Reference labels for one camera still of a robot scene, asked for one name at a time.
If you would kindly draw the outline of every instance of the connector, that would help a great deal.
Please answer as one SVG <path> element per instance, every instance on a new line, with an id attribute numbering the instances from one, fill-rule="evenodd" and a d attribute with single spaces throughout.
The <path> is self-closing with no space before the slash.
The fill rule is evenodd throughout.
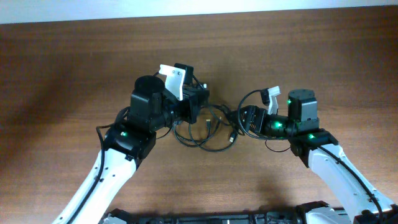
<path id="1" fill-rule="evenodd" d="M 206 119 L 206 128 L 211 129 L 211 120 Z"/>
<path id="2" fill-rule="evenodd" d="M 268 92 L 268 88 L 265 88 L 263 90 L 260 91 L 260 95 L 261 95 L 261 100 L 262 100 L 262 104 L 265 106 L 269 105 L 269 92 Z"/>
<path id="3" fill-rule="evenodd" d="M 229 141 L 230 141 L 230 142 L 233 142 L 233 141 L 235 140 L 235 138 L 236 138 L 236 132 L 233 131 L 233 132 L 231 132 L 231 134 L 229 135 Z"/>

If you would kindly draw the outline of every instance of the cable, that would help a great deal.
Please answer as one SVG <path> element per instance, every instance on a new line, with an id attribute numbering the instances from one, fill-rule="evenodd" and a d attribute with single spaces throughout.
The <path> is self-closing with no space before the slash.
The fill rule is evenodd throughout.
<path id="1" fill-rule="evenodd" d="M 201 85 L 201 83 L 199 82 L 199 80 L 198 80 L 194 75 L 192 75 L 192 77 L 193 77 L 193 79 L 196 81 L 196 83 L 200 86 L 200 88 L 201 88 L 202 90 L 204 90 L 205 87 L 203 87 L 203 85 Z"/>
<path id="2" fill-rule="evenodd" d="M 174 124 L 174 128 L 173 128 L 174 129 L 174 136 L 181 144 L 183 144 L 184 146 L 187 146 L 187 147 L 198 147 L 197 145 L 187 144 L 187 143 L 183 142 L 182 140 L 184 140 L 186 142 L 190 142 L 190 143 L 193 143 L 193 141 L 195 141 L 196 143 L 199 143 L 199 145 L 201 146 L 202 144 L 204 144 L 207 141 L 209 141 L 212 137 L 214 137 L 215 133 L 217 132 L 217 130 L 218 130 L 219 126 L 220 126 L 220 122 L 217 122 L 216 127 L 215 127 L 215 129 L 214 129 L 214 131 L 212 133 L 210 133 L 211 132 L 211 128 L 208 128 L 207 137 L 205 139 L 203 139 L 203 140 L 195 140 L 195 139 L 192 140 L 192 139 L 188 139 L 188 138 L 185 138 L 185 137 L 181 136 L 177 132 L 177 130 L 175 129 L 176 126 L 177 125 Z"/>
<path id="3" fill-rule="evenodd" d="M 170 127 L 169 130 L 166 132 L 166 134 L 162 135 L 162 136 L 159 137 L 159 138 L 156 138 L 156 140 L 166 137 L 166 135 L 168 135 L 168 133 L 169 133 L 171 130 L 172 130 L 172 128 Z"/>
<path id="4" fill-rule="evenodd" d="M 211 115 L 213 115 L 213 117 L 214 117 L 216 120 L 218 120 L 219 122 L 221 122 L 221 123 L 222 123 L 223 125 L 225 125 L 225 126 L 231 126 L 231 127 L 235 130 L 235 132 L 236 132 L 238 135 L 244 136 L 244 133 L 243 133 L 243 132 L 239 132 L 239 129 L 236 128 L 235 125 L 232 125 L 232 124 L 234 124 L 234 123 L 231 122 L 231 120 L 229 120 L 228 114 L 231 112 L 230 108 L 228 108 L 226 105 L 221 105 L 221 106 L 219 106 L 219 105 L 208 104 L 207 106 L 208 106 L 208 109 L 209 109 Z M 214 113 L 214 111 L 212 110 L 212 107 L 214 107 L 214 108 L 220 110 L 221 112 L 223 112 L 223 114 L 225 115 L 225 118 L 226 118 L 227 121 L 228 121 L 228 124 L 225 123 L 222 119 L 220 119 L 220 118 Z"/>
<path id="5" fill-rule="evenodd" d="M 206 151 L 206 152 L 223 152 L 223 151 L 226 151 L 226 150 L 228 150 L 229 148 L 231 148 L 231 147 L 235 144 L 235 142 L 236 142 L 236 140 L 237 140 L 237 138 L 238 138 L 238 137 L 236 136 L 236 138 L 234 138 L 233 142 L 231 142 L 228 146 L 226 146 L 226 147 L 224 147 L 224 148 L 222 148 L 222 149 L 207 149 L 207 148 L 202 147 L 201 145 L 197 144 L 197 143 L 193 140 L 192 132 L 191 132 L 191 124 L 188 125 L 188 133 L 189 133 L 189 136 L 191 137 L 192 142 L 193 142 L 197 147 L 199 147 L 200 149 L 202 149 L 202 150 L 204 150 L 204 151 Z"/>
<path id="6" fill-rule="evenodd" d="M 281 150 L 281 151 L 273 150 L 273 149 L 271 149 L 271 148 L 267 145 L 267 141 L 268 141 L 268 140 L 266 140 L 266 148 L 269 149 L 269 150 L 271 150 L 272 152 L 286 152 L 286 151 L 288 151 L 288 150 L 290 149 L 290 146 L 289 146 L 287 149 L 284 149 L 284 150 Z"/>
<path id="7" fill-rule="evenodd" d="M 127 112 L 130 111 L 130 107 L 123 108 L 121 111 L 119 111 L 118 115 L 116 115 L 116 119 L 114 120 L 115 123 L 118 123 L 122 121 L 126 116 Z"/>
<path id="8" fill-rule="evenodd" d="M 347 166 L 347 164 L 345 164 L 345 162 L 343 162 L 339 157 L 335 156 L 333 153 L 331 153 L 329 150 L 325 149 L 322 146 L 314 146 L 317 147 L 319 149 L 321 149 L 322 151 L 324 151 L 325 153 L 327 153 L 329 156 L 331 156 L 332 158 L 334 158 L 334 160 L 336 160 L 336 162 L 338 164 L 341 164 L 352 176 L 354 176 L 354 178 L 359 182 L 359 184 L 362 186 L 362 188 L 365 190 L 365 192 L 369 195 L 369 197 L 371 198 L 372 202 L 375 204 L 375 206 L 377 207 L 377 210 L 379 212 L 379 223 L 382 224 L 383 223 L 383 212 L 381 210 L 381 206 L 379 204 L 379 202 L 377 201 L 377 198 L 374 196 L 374 194 L 372 194 L 372 192 L 366 187 L 365 183 L 361 180 L 361 178 L 359 178 L 359 176 L 349 167 Z"/>

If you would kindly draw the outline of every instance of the brown wooden surface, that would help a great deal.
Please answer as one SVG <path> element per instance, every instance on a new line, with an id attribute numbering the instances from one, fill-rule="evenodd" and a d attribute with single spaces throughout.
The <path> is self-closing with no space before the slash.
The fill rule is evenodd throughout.
<path id="1" fill-rule="evenodd" d="M 286 114 L 290 90 L 315 90 L 321 126 L 398 201 L 397 58 L 397 7 L 1 25 L 0 222 L 51 222 L 94 163 L 94 127 L 129 105 L 136 78 L 175 62 L 193 65 L 211 100 L 233 108 L 279 85 Z M 339 205 L 290 151 L 240 138 L 211 154 L 168 136 L 109 209 L 239 212 L 315 200 Z"/>

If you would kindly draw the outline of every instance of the green led light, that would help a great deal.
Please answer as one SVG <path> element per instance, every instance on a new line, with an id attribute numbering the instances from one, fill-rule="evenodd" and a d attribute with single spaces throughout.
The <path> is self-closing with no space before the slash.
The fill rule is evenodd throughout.
<path id="1" fill-rule="evenodd" d="M 276 123 L 275 123 L 275 127 L 277 127 L 277 128 L 280 128 L 280 127 L 282 127 L 282 126 L 283 126 L 282 123 L 279 123 L 279 122 L 276 122 Z"/>

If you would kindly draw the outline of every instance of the wooden table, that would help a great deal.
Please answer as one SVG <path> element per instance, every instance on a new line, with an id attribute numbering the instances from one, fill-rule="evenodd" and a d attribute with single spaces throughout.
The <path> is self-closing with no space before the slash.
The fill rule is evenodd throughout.
<path id="1" fill-rule="evenodd" d="M 398 7 L 370 7 L 1 25 L 0 222 L 56 218 L 100 149 L 95 126 L 129 105 L 138 77 L 175 62 L 193 65 L 211 101 L 232 108 L 279 85 L 287 114 L 290 90 L 313 89 L 321 126 L 398 201 L 397 21 Z M 245 137 L 212 154 L 167 136 L 109 209 L 239 212 L 316 200 L 339 206 L 290 151 Z"/>

